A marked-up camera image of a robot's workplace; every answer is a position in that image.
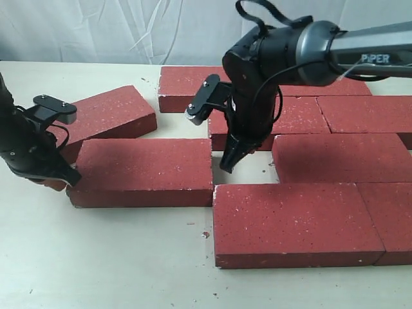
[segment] white fabric backdrop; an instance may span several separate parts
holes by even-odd
[[[272,0],[347,30],[411,20],[410,0]],[[0,59],[215,65],[248,29],[235,0],[0,0]],[[261,7],[250,12],[277,25]]]

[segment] tabletop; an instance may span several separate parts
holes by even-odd
[[[182,114],[158,109],[160,66],[0,62],[16,104],[47,94],[66,102],[134,85],[158,129],[143,138],[205,138]],[[374,95],[412,95],[412,80],[369,83]],[[277,182],[255,153],[215,183]],[[410,308],[412,267],[220,270],[210,208],[76,209],[0,163],[0,308]],[[209,238],[203,232],[209,232]]]

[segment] white wall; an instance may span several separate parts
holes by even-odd
[[[412,20],[410,0],[272,0],[347,30]],[[0,0],[0,59],[215,65],[250,27],[235,0]],[[261,7],[244,3],[273,25]]]

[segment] white table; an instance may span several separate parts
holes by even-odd
[[[133,84],[158,112],[158,66],[0,62],[0,72],[22,106],[42,93],[73,102]],[[370,88],[412,95],[412,80]],[[206,123],[181,114],[158,112],[158,125],[145,137],[207,137]],[[231,176],[215,168],[216,181],[275,182],[271,161],[250,155]],[[220,270],[211,209],[75,209],[4,162],[0,175],[1,309],[411,308],[412,267]]]

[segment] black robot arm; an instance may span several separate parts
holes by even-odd
[[[77,108],[56,98],[40,95],[29,109],[14,105],[0,74],[0,157],[17,176],[33,182],[59,180],[74,186],[80,174],[63,159],[56,137],[47,128],[55,121],[71,124]]]
[[[237,1],[236,10],[257,26],[223,56],[231,82],[208,76],[185,110],[196,125],[213,109],[224,113],[228,132],[220,168],[228,173],[261,147],[281,116],[280,86],[328,86],[341,76],[359,81],[412,77],[412,23],[347,32],[312,16],[293,21],[267,0],[248,0],[285,25],[275,28],[246,13],[245,1]]]

